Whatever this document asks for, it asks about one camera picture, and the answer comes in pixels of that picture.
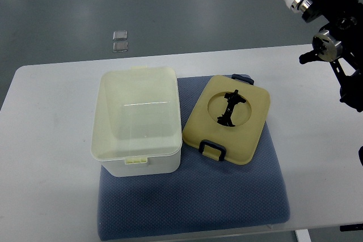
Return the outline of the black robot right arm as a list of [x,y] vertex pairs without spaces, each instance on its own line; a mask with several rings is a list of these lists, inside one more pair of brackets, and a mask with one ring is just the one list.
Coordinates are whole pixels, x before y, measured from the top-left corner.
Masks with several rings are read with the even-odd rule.
[[328,23],[312,40],[313,49],[299,57],[301,64],[324,61],[340,85],[340,102],[362,112],[362,3],[359,0],[302,0],[302,19],[324,16]]

